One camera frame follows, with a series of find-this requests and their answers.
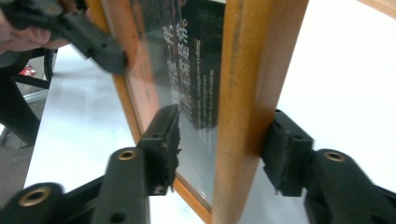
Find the wooden edge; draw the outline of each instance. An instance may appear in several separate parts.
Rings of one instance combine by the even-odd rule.
[[[307,4],[308,0],[227,1],[214,224],[237,223],[242,216]]]
[[[196,197],[194,193],[191,192],[191,188],[186,187],[188,184],[181,176],[177,176],[174,182],[174,188],[176,192],[180,195],[180,197],[186,202],[189,207],[198,215],[198,217],[204,223],[210,223],[211,215],[210,215],[210,208],[207,209],[209,206],[207,203],[203,205],[200,201],[200,197]]]
[[[394,0],[359,0],[363,4],[372,7],[386,15],[396,19],[396,1]]]
[[[143,132],[160,108],[146,40],[146,26],[139,0],[102,0],[112,34],[126,49],[124,79]]]
[[[105,12],[103,11],[101,0],[87,0],[88,6],[90,6],[90,11],[92,14],[92,19],[94,23],[103,31],[109,32],[109,27],[106,21]],[[137,121],[137,115],[134,110],[133,102],[130,98],[130,93],[128,91],[127,83],[124,76],[113,76],[114,83],[116,85],[117,92],[120,97],[122,108],[125,112],[125,116],[128,121],[128,125],[132,131],[134,141],[139,142],[142,130]],[[193,189],[188,183],[181,177],[175,179],[174,188],[180,197],[192,208],[192,210],[201,218],[205,223],[210,222],[210,207],[205,201],[191,193]]]

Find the human hand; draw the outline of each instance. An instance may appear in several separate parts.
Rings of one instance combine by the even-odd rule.
[[[63,6],[66,13],[76,11],[74,0],[60,0],[59,3]],[[8,50],[57,49],[67,44],[68,42],[65,39],[50,41],[50,31],[46,29],[28,27],[24,30],[18,30],[14,28],[0,9],[0,54]]]

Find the brass ring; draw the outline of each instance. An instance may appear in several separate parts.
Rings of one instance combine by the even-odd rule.
[[[136,152],[133,151],[133,150],[122,151],[119,154],[119,160],[120,161],[128,161],[128,160],[131,160],[131,159],[133,159],[135,157],[136,157]]]
[[[50,188],[41,187],[27,192],[25,195],[23,195],[23,197],[20,198],[18,203],[22,207],[29,207],[46,201],[49,196]]]
[[[331,161],[345,161],[346,160],[346,158],[342,154],[340,154],[339,152],[335,152],[335,151],[325,152],[324,156]]]
[[[58,15],[61,13],[61,9],[56,5],[51,5],[47,7],[46,12],[49,13],[50,15]]]

